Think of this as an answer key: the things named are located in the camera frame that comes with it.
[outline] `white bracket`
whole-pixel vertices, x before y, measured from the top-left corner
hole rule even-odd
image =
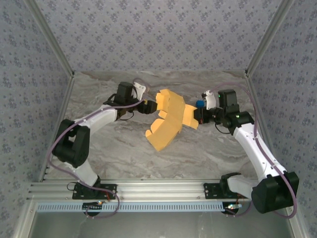
[[[205,92],[206,96],[204,98],[204,101],[206,103],[206,109],[209,110],[211,108],[216,107],[216,98],[214,97],[214,94],[211,91]]]
[[[132,97],[137,98],[140,101],[143,97],[145,90],[146,90],[146,86],[141,85],[137,82],[134,82],[133,86],[135,87],[136,92],[134,90],[132,90]]]

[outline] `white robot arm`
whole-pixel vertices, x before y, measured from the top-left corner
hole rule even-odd
[[[65,119],[61,122],[57,138],[59,135],[72,124],[78,121],[82,123],[78,124],[71,130],[66,136],[60,140],[57,146],[53,150],[53,154],[58,157],[59,160],[64,162],[73,173],[89,186],[94,186],[99,179],[98,175],[91,168],[89,161],[87,160],[89,153],[89,140],[90,136],[93,135],[100,128],[105,125],[118,120],[126,112],[132,112],[137,110],[143,114],[150,114],[156,111],[157,104],[153,101],[143,101],[132,108],[115,109],[109,107],[116,106],[129,106],[142,100],[143,94],[146,90],[144,85],[134,82],[133,84],[127,82],[121,82],[119,84],[116,94],[113,94],[108,101],[92,112],[89,117],[86,115],[75,121]]]
[[[228,128],[230,134],[245,150],[258,177],[258,181],[254,181],[239,173],[224,175],[220,180],[222,188],[252,199],[256,209],[261,213],[292,206],[293,200],[290,191],[274,167],[284,174],[295,194],[299,179],[294,172],[288,173],[278,162],[258,132],[257,135],[254,135],[254,120],[248,112],[240,112],[235,91],[219,91],[218,108],[216,107],[215,97],[211,92],[206,91],[202,94],[202,97],[204,101],[196,103],[196,105],[202,105],[202,107],[194,111],[194,118],[200,124],[214,122],[215,125],[221,124]],[[259,149],[256,138],[273,165],[269,163]]]

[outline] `yellow sponge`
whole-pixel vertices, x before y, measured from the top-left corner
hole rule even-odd
[[[168,89],[160,90],[156,101],[157,109],[160,110],[158,115],[163,119],[156,119],[151,130],[145,132],[145,136],[154,148],[160,151],[180,133],[183,124],[197,129],[198,121],[194,119],[196,108],[186,105],[183,97]]]

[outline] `wall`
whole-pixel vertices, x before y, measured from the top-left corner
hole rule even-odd
[[[245,69],[280,0],[37,0],[73,70]]]
[[[0,1],[0,237],[36,181],[68,82],[22,0]]]
[[[277,157],[300,177],[298,202],[317,237],[317,3],[295,0],[252,75]]]

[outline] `gray marble tabletop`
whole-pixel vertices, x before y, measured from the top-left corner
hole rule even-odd
[[[220,83],[246,86],[244,77],[222,71],[77,72],[65,118],[77,119],[96,110],[116,92],[119,82],[132,82],[135,77],[151,85],[149,99],[155,99],[160,89],[168,88],[191,105],[201,99],[201,93]],[[228,88],[236,90],[240,110],[248,110],[254,116],[248,96],[237,87],[223,87]],[[197,130],[183,126],[171,144],[157,152],[145,137],[156,118],[157,113],[136,112],[132,119],[118,120],[92,135],[88,159],[95,172],[103,179],[219,179],[230,172],[256,178],[240,144],[233,136],[219,133],[212,123],[199,125]],[[53,161],[64,167],[56,158]],[[68,176],[54,169],[47,173],[47,178]]]

